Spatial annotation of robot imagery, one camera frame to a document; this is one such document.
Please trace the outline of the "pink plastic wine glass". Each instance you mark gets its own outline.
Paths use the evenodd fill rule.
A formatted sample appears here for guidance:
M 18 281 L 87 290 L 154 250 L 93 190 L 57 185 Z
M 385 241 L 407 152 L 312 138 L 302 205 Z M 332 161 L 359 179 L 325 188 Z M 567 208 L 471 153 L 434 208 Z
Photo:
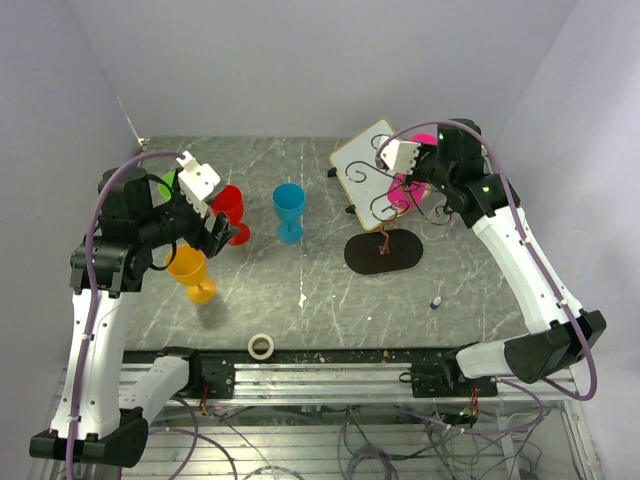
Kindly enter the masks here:
M 437 146 L 436 136 L 429 133 L 414 134 L 410 141 L 425 144 L 429 146 Z M 430 195 L 430 187 L 424 182 L 413 182 L 409 186 L 404 183 L 404 176 L 397 174 L 389 186 L 387 198 L 391 205 L 399 210 L 399 215 L 406 211 L 420 206 L 422 200 Z

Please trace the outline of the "blue plastic wine glass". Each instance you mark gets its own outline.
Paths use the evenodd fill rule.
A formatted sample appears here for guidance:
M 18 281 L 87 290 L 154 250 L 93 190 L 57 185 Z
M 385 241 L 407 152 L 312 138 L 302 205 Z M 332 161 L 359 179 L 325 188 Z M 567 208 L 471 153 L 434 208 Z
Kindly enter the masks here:
M 304 234 L 300 219 L 305 208 L 305 192 L 295 183 L 284 183 L 272 194 L 274 211 L 280 221 L 277 236 L 285 244 L 297 243 Z

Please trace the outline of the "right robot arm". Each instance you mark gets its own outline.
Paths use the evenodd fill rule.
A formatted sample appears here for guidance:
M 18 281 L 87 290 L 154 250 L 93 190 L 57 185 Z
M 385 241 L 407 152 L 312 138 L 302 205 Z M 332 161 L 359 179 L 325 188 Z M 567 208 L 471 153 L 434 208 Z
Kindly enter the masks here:
M 404 173 L 443 194 L 447 205 L 484 244 L 511 287 L 526 331 L 504 340 L 461 348 L 440 373 L 442 387 L 459 396 L 477 377 L 512 375 L 526 384 L 559 385 L 552 374 L 584 362 L 589 373 L 586 400 L 597 388 L 593 346 L 607 323 L 586 310 L 561 282 L 531 231 L 520 199 L 495 150 L 467 119 L 437 123 L 429 141 L 408 142 Z

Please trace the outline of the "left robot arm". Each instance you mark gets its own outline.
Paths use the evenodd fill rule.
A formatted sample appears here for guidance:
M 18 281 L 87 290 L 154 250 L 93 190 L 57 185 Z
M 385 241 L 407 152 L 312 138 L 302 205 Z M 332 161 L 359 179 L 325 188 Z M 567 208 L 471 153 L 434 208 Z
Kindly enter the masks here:
M 179 247 L 212 258 L 235 231 L 209 207 L 222 188 L 210 165 L 177 168 L 170 199 L 154 205 L 150 185 L 158 179 L 140 167 L 103 175 L 88 231 L 70 259 L 74 327 L 64 388 L 50 426 L 30 440 L 33 458 L 131 468 L 166 402 L 202 392 L 200 354 L 188 347 L 162 348 L 134 386 L 119 392 L 127 323 L 145 273 L 158 268 L 154 250 L 169 246 L 163 267 L 176 268 Z

